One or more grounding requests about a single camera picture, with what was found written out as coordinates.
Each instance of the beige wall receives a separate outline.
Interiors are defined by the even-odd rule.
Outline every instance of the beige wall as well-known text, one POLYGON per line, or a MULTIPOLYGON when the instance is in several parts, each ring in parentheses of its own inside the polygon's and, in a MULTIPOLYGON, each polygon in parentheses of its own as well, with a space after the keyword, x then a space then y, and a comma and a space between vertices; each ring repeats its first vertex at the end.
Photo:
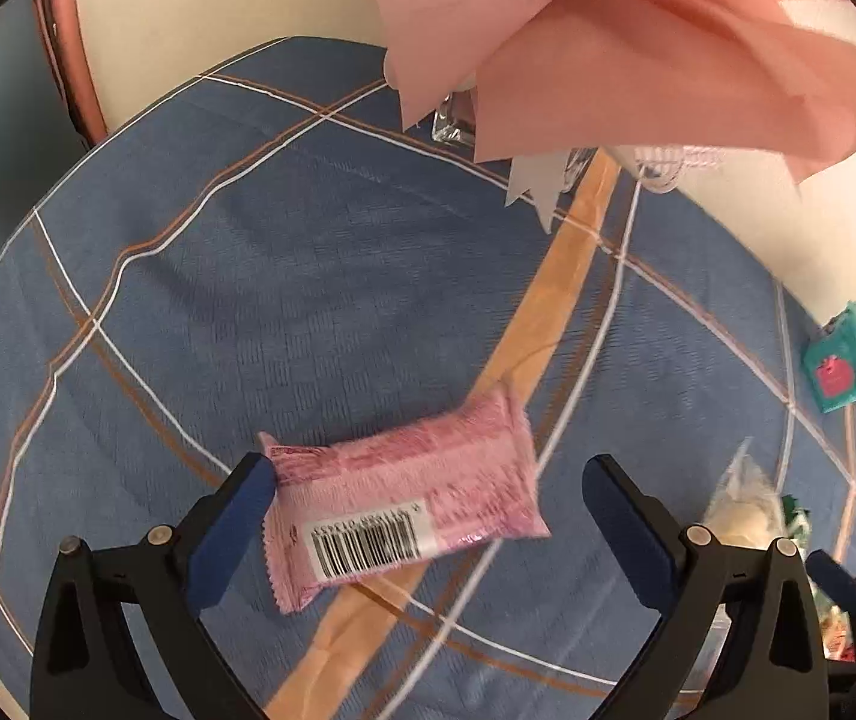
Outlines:
MULTIPOLYGON (((796 1, 795 19, 856 42, 845 2, 796 1)), ((374 0, 79 0, 95 88, 109 128, 220 60, 280 35, 380 44, 374 0)), ((683 188, 732 230, 817 319, 856 299, 856 155, 792 185, 782 159, 726 155, 683 188)))

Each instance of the metal screw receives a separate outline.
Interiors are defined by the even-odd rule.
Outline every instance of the metal screw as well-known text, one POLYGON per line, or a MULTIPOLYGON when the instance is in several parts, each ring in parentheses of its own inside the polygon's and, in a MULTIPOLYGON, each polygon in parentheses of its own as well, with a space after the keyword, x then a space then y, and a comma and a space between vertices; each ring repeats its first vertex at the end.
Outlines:
POLYGON ((173 533, 175 532, 172 531, 169 525, 155 525, 148 531, 148 543, 155 546, 167 544, 172 540, 173 533))
POLYGON ((686 533, 689 541, 697 546, 704 547, 711 543, 711 531, 701 525, 692 525, 686 533))
POLYGON ((58 544, 58 552, 62 555, 74 555, 81 548, 81 539, 77 536, 65 536, 58 544))
POLYGON ((780 538, 775 542, 775 546, 785 557, 795 557, 798 555, 798 547, 795 546, 795 542, 791 541, 790 538, 780 538))

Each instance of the snack package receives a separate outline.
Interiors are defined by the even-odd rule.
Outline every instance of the snack package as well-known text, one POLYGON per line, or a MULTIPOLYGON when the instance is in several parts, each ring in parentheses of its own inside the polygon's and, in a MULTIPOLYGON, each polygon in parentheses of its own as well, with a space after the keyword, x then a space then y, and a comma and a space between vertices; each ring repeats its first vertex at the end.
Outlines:
POLYGON ((531 428, 506 386, 356 442, 283 446, 259 437, 278 476, 264 528, 282 613, 302 610, 326 586, 494 538, 549 536, 531 428))

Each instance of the white barcode label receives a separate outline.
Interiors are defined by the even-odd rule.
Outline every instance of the white barcode label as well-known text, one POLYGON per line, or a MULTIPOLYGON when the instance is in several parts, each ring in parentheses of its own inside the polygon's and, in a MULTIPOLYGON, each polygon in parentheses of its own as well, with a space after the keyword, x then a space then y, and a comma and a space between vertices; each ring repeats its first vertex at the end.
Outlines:
POLYGON ((319 581, 382 571, 438 553, 423 500, 307 522, 301 530, 319 581))

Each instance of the colorful food wrapper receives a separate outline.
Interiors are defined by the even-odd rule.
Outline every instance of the colorful food wrapper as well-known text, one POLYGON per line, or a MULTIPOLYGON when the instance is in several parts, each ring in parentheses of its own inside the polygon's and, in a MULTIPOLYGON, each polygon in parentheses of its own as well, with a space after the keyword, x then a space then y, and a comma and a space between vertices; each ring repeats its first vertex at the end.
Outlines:
POLYGON ((358 581, 494 538, 548 536, 535 450, 506 386, 447 415, 333 446, 260 434, 278 475, 265 556, 282 613, 358 581))

